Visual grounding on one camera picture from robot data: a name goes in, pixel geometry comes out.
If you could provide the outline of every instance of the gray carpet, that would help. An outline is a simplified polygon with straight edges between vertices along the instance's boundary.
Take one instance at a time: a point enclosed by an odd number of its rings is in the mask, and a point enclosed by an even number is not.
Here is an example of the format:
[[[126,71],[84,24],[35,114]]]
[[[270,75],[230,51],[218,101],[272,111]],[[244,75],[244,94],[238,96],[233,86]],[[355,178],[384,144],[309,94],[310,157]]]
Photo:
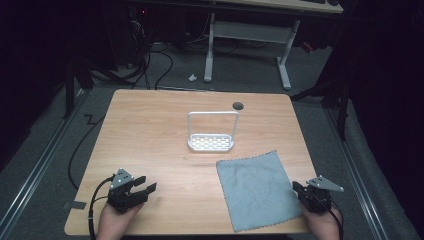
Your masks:
[[[275,59],[272,57],[248,56],[251,48],[237,49],[231,54],[215,55],[214,75],[212,83],[204,83],[203,71],[205,49],[186,48],[185,50],[165,45],[157,45],[156,50],[165,49],[163,53],[172,57],[171,71],[160,81],[160,89],[198,89],[212,91],[285,93],[294,95],[315,84],[322,67],[331,53],[331,49],[306,53],[294,48],[287,62],[288,74],[292,82],[292,90],[282,89]],[[275,52],[278,46],[270,46],[269,52]],[[231,50],[231,46],[217,51]],[[147,79],[153,88],[154,80],[163,75],[171,61],[160,53],[151,54],[151,63],[147,71]],[[188,78],[194,74],[198,80],[190,82]],[[92,127],[87,124],[88,117],[92,121],[100,119],[107,111],[113,92],[118,88],[128,88],[110,82],[97,81],[95,88],[82,94],[78,99],[86,100],[80,105],[66,133],[51,156],[51,162],[43,178],[36,186],[32,197],[23,209],[8,239],[88,239],[88,237],[72,237],[64,233],[64,225],[69,213],[67,201],[72,201],[76,190],[72,187],[67,168],[71,155],[84,135]],[[138,83],[139,89],[145,89],[145,78]],[[384,224],[388,239],[419,239],[409,220],[403,214],[396,197],[379,170],[372,153],[367,147],[360,126],[356,120],[352,106],[349,106],[349,118],[346,125],[347,141],[340,143],[334,134],[334,124],[328,111],[323,110],[319,98],[306,98],[294,102],[295,111],[305,137],[317,174],[344,187],[344,193],[333,193],[333,197],[343,210],[345,217],[345,239],[374,239],[372,228],[364,214],[358,193],[345,163],[347,146],[355,166],[361,174],[376,210]],[[0,181],[7,183],[0,189],[0,215],[5,216],[13,203],[21,186],[25,183],[31,170],[36,165],[46,145],[62,122],[64,114],[64,91],[56,96],[51,106],[43,113],[31,129],[31,134],[21,146],[12,162],[1,172]],[[72,162],[72,177],[79,184],[91,151],[95,144],[101,124],[87,136]],[[310,234],[291,235],[294,239],[314,239]]]

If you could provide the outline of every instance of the blue towel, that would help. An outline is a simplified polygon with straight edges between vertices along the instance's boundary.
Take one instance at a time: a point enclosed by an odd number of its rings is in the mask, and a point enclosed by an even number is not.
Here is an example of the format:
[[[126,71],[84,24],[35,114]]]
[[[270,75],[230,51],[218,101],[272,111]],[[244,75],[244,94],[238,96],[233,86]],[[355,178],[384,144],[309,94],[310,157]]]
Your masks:
[[[302,214],[275,151],[221,160],[216,166],[235,232],[275,225]]]

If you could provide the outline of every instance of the table top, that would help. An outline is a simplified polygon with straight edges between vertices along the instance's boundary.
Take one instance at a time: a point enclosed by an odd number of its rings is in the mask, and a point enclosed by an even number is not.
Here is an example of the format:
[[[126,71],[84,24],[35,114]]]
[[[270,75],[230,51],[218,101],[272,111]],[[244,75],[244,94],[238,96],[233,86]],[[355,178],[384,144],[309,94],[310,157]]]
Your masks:
[[[272,8],[284,8],[300,11],[312,11],[322,13],[342,13],[343,8],[339,5],[332,6],[327,1],[324,4],[302,0],[215,0],[216,2],[245,4]]]
[[[187,113],[234,111],[241,102],[234,147],[226,153],[196,153],[187,144]],[[88,208],[95,188],[122,167],[145,184],[157,182],[128,235],[235,234],[216,162],[277,150],[290,181],[316,176],[290,98],[284,94],[118,90],[109,106],[65,225],[69,235],[89,235]],[[105,184],[97,197],[106,196]],[[106,199],[94,204],[94,224]],[[307,232],[304,217],[237,234]]]

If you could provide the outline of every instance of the person's arm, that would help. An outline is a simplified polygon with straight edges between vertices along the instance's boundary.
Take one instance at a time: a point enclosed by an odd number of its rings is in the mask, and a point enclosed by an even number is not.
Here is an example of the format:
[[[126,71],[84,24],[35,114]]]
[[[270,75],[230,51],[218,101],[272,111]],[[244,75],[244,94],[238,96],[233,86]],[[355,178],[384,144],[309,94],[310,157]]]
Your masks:
[[[303,204],[300,205],[308,221],[309,229],[318,240],[340,240],[339,226],[329,212],[325,212],[323,214],[311,213],[303,206]],[[331,211],[341,222],[342,220],[339,211],[335,208],[332,208]]]
[[[119,240],[128,229],[134,216],[140,211],[143,204],[128,209],[124,214],[117,212],[108,203],[102,209],[100,214],[99,228],[97,231],[97,240]]]

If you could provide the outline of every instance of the desk leg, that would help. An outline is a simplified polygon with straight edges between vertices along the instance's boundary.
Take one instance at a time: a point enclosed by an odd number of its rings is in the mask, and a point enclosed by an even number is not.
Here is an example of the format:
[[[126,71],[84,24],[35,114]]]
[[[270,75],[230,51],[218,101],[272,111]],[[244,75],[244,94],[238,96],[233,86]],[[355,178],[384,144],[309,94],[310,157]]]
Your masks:
[[[213,38],[215,33],[215,13],[211,13],[211,23],[209,26],[209,48],[208,55],[206,56],[206,65],[205,65],[205,82],[212,81],[212,70],[213,70]]]
[[[287,75],[286,60],[287,60],[287,57],[289,56],[290,49],[293,45],[294,38],[296,37],[296,33],[297,33],[297,29],[299,28],[299,24],[300,24],[299,20],[296,20],[294,22],[292,29],[289,33],[288,39],[287,39],[284,54],[283,54],[282,57],[277,58],[277,64],[278,64],[278,69],[280,70],[281,81],[283,82],[283,88],[286,89],[286,90],[291,89],[289,76]]]

